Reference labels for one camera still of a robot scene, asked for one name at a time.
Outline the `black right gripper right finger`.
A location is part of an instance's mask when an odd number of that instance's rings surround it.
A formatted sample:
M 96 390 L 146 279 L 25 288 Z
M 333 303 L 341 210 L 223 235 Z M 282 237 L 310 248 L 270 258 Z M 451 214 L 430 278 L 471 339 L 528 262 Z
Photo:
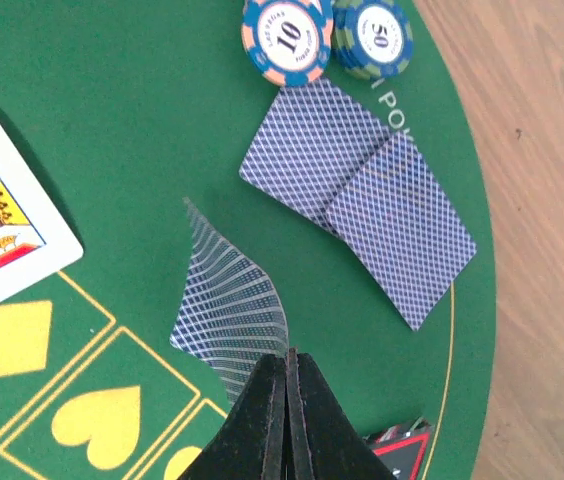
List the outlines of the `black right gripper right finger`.
M 311 355 L 286 358 L 288 479 L 392 479 L 349 422 Z

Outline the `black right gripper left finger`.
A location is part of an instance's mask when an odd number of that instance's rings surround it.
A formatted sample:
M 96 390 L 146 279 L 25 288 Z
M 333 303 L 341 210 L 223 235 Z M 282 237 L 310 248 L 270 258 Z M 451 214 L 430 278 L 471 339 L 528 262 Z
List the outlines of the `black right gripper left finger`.
M 266 354 L 213 440 L 183 479 L 281 479 L 285 473 L 286 363 Z

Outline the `black red all-in triangle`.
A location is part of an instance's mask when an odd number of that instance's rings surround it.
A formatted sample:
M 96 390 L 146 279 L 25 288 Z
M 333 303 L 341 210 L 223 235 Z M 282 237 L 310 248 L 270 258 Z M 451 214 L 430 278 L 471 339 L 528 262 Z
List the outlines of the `black red all-in triangle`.
M 416 480 L 433 426 L 423 417 L 363 437 L 396 479 Z

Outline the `dealt blue playing card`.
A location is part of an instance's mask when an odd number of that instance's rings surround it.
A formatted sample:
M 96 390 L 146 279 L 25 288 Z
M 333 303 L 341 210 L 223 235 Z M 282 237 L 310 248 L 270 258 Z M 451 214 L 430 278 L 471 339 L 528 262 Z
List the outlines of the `dealt blue playing card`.
M 328 206 L 390 136 L 387 125 L 326 78 L 283 87 L 239 175 L 333 234 Z

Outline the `king of diamonds card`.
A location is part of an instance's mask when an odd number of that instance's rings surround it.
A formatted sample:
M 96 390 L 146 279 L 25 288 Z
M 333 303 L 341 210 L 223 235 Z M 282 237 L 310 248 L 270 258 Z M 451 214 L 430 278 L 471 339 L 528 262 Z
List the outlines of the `king of diamonds card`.
M 0 302 L 84 249 L 0 124 Z

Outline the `round green poker mat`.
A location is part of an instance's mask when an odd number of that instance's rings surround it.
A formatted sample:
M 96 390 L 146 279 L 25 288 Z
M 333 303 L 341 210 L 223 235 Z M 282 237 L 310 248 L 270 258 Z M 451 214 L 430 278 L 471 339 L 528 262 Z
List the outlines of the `round green poker mat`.
M 271 277 L 291 342 L 355 428 L 424 417 L 421 474 L 471 476 L 495 343 L 493 240 L 482 172 L 428 23 L 408 70 L 329 79 L 414 136 L 477 245 L 418 330 L 336 237 L 244 182 L 276 95 L 245 54 L 239 1 L 0 1 L 0 123 L 79 237 L 83 258 L 12 297 L 0 355 L 43 353 L 0 377 L 0 479 L 161 478 L 228 408 L 215 372 L 169 334 L 191 251 L 186 206 Z

